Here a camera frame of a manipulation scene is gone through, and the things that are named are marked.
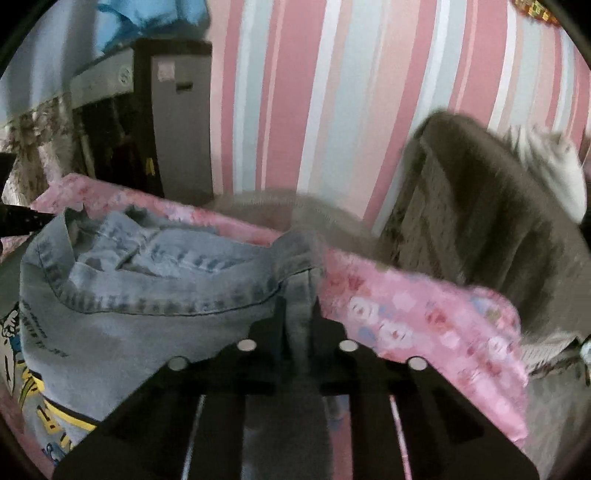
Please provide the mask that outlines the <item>blue cloth cover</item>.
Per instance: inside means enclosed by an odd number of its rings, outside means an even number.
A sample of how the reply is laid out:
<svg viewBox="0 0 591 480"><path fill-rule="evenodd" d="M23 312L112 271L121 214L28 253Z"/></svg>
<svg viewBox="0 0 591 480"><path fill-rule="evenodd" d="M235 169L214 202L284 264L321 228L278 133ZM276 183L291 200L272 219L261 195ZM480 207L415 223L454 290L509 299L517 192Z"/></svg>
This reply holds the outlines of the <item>blue cloth cover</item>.
<svg viewBox="0 0 591 480"><path fill-rule="evenodd" d="M99 1L94 46L107 53L140 38L202 39L211 25L205 1Z"/></svg>

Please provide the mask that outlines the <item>white patterned sofa cloth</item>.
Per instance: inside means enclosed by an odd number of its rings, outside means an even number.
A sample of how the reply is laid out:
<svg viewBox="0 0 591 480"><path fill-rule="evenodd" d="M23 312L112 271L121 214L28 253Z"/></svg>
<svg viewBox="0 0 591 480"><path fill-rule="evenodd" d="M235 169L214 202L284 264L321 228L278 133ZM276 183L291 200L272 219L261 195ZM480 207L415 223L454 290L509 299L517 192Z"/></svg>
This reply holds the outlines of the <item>white patterned sofa cloth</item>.
<svg viewBox="0 0 591 480"><path fill-rule="evenodd" d="M552 371L561 361L580 359L584 338L573 332L556 331L538 340L527 338L521 344L521 360L530 377Z"/></svg>

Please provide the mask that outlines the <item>pink floral bed quilt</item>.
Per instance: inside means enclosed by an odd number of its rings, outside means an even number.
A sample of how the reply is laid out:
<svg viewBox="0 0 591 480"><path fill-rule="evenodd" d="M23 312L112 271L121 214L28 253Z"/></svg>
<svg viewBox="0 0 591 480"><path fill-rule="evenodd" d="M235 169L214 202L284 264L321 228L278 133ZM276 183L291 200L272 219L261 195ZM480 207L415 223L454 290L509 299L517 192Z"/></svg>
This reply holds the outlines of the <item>pink floral bed quilt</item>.
<svg viewBox="0 0 591 480"><path fill-rule="evenodd" d="M1 257L1 413L49 475L169 358L216 354L279 295L381 357L422 356L512 441L528 433L520 319L503 296L384 267L316 227L280 234L69 175L57 219Z"/></svg>

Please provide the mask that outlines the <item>red gold wall ornament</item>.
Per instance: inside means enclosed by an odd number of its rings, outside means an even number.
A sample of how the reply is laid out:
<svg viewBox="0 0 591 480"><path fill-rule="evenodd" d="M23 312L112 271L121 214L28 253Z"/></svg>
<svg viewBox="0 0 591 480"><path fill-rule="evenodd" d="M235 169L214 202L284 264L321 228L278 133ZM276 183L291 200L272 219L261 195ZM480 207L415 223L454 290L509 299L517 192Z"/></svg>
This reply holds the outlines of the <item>red gold wall ornament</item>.
<svg viewBox="0 0 591 480"><path fill-rule="evenodd" d="M515 8L523 15L545 24L559 26L557 17L540 1L511 0Z"/></svg>

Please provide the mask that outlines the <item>light blue denim garment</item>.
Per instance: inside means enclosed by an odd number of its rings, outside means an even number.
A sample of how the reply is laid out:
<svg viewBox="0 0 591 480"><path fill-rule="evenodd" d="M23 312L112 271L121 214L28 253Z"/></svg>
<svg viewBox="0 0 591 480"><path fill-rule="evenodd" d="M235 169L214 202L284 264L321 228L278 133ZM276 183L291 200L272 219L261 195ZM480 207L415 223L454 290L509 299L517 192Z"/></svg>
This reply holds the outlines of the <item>light blue denim garment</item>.
<svg viewBox="0 0 591 480"><path fill-rule="evenodd" d="M269 246L128 208L67 209L1 270L4 360L57 479L329 479L311 377L324 248Z"/></svg>

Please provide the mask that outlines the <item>floral beige curtain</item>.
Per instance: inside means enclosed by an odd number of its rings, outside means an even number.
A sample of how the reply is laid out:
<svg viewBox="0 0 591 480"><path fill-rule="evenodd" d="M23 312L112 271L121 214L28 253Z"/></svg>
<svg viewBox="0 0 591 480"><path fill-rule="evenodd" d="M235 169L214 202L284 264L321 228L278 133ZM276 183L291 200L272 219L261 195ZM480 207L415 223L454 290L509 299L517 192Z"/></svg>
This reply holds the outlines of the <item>floral beige curtain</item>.
<svg viewBox="0 0 591 480"><path fill-rule="evenodd" d="M2 126L1 151L16 157L1 189L7 204L28 206L53 183L82 172L69 96L54 97Z"/></svg>

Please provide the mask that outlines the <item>white folded cloth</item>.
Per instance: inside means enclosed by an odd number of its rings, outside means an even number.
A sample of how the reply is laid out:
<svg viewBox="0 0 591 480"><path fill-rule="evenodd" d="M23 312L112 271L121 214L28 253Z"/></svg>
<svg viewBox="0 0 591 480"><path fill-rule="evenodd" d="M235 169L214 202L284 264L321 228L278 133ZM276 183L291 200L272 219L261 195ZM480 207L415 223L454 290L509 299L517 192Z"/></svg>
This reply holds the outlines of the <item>white folded cloth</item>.
<svg viewBox="0 0 591 480"><path fill-rule="evenodd" d="M511 126L503 140L522 167L581 225L587 212L587 190L575 144L562 132L538 125Z"/></svg>

